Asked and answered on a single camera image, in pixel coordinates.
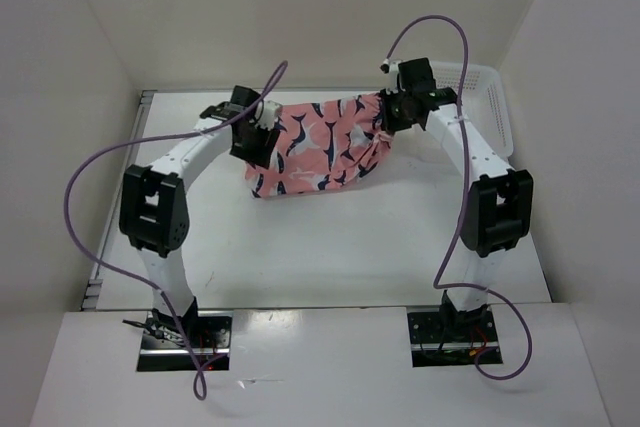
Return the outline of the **pink shark print shorts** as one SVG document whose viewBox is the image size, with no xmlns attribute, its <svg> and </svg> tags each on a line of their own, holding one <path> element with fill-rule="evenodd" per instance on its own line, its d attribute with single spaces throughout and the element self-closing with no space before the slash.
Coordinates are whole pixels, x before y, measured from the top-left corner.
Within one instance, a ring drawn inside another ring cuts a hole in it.
<svg viewBox="0 0 640 427">
<path fill-rule="evenodd" d="M 252 195 L 329 192 L 359 182 L 391 152 L 383 117 L 379 94 L 284 106 L 269 166 L 246 167 Z"/>
</svg>

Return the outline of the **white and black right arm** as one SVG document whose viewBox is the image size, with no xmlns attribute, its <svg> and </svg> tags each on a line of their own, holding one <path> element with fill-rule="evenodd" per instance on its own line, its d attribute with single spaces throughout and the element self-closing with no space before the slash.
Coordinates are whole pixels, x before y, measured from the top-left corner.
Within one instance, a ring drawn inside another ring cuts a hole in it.
<svg viewBox="0 0 640 427">
<path fill-rule="evenodd" d="M 444 150 L 463 177 L 463 217 L 445 259 L 461 279 L 443 285 L 440 332 L 460 340 L 488 309 L 489 290 L 508 251 L 530 229 L 533 178 L 501 158 L 464 113 L 458 94 L 439 88 L 426 58 L 385 60 L 383 127 L 396 133 L 419 127 Z"/>
</svg>

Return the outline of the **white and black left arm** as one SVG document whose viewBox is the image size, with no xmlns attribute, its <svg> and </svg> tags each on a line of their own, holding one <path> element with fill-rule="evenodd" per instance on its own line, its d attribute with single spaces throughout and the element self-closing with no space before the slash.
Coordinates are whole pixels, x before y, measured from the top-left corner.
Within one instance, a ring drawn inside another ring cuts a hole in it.
<svg viewBox="0 0 640 427">
<path fill-rule="evenodd" d="M 119 229 L 142 259 L 154 284 L 149 330 L 164 329 L 185 347 L 200 332 L 196 296 L 188 285 L 182 245 L 190 229 L 187 192 L 221 154 L 269 165 L 280 136 L 283 106 L 258 92 L 236 86 L 231 98 L 207 107 L 189 133 L 149 165 L 133 164 L 123 176 Z"/>
</svg>

